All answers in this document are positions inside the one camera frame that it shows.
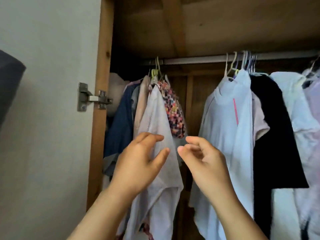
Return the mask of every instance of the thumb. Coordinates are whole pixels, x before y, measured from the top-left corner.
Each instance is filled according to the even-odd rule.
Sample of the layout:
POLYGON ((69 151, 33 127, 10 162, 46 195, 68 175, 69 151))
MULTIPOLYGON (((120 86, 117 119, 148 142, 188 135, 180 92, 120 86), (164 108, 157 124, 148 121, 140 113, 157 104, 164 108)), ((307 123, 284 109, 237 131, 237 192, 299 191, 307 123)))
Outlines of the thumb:
POLYGON ((194 156, 192 151, 184 146, 178 147, 178 153, 183 161, 186 163, 190 171, 192 172, 194 169, 201 167, 202 161, 194 156))
POLYGON ((154 160, 150 163, 150 166, 153 170, 154 173, 158 174, 162 168, 162 166, 164 165, 164 163, 167 160, 167 157, 170 153, 170 149, 169 148, 164 148, 162 149, 158 155, 154 158, 154 160))

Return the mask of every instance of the hand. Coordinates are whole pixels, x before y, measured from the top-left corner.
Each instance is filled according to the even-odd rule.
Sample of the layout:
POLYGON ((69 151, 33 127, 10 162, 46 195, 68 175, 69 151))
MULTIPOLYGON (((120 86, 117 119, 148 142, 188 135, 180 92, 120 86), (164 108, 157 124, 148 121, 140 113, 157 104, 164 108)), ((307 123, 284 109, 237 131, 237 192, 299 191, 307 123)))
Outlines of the hand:
POLYGON ((186 141, 189 144, 178 147, 178 153, 211 204, 222 191, 236 197, 224 155, 204 138, 188 136, 186 141))
POLYGON ((146 189, 158 175, 170 153, 169 148, 164 148, 151 160, 151 149, 163 139, 162 135, 140 133, 119 155, 110 187, 121 190, 125 194, 123 196, 130 200, 146 189))

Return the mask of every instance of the wardrobe ceiling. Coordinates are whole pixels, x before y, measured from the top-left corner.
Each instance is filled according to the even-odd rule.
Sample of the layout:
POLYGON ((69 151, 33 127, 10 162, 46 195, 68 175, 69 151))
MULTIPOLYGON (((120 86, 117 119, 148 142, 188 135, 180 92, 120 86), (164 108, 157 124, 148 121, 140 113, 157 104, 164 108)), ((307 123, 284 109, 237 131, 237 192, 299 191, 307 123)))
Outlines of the wardrobe ceiling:
POLYGON ((140 58, 320 48, 320 0, 116 0, 114 44, 140 58))

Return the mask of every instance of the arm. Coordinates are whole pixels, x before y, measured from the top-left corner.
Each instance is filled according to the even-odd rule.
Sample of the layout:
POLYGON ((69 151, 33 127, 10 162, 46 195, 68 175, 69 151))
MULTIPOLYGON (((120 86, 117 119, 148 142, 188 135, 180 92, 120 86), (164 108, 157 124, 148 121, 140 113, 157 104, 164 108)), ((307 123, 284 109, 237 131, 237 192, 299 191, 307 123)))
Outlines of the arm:
POLYGON ((150 151, 163 136, 141 133, 121 153, 113 179, 94 202, 68 240, 114 240, 118 226, 134 198, 151 184, 170 150, 151 161, 150 151))
POLYGON ((189 136, 190 144, 178 153, 190 169, 194 181, 209 199, 228 240, 267 240, 258 225, 238 200, 224 155, 208 141, 189 136))

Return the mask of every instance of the person's left hand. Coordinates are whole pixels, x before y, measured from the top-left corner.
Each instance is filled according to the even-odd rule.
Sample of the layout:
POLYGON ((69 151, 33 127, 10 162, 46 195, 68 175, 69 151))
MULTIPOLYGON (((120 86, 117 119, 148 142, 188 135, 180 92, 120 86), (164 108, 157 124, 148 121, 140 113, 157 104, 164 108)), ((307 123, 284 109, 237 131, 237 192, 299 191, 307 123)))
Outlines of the person's left hand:
POLYGON ((151 149, 163 139, 162 135, 140 133, 119 155, 110 186, 120 190, 125 194, 124 197, 131 200, 146 189, 158 175, 170 153, 170 149, 166 147, 151 160, 151 149))

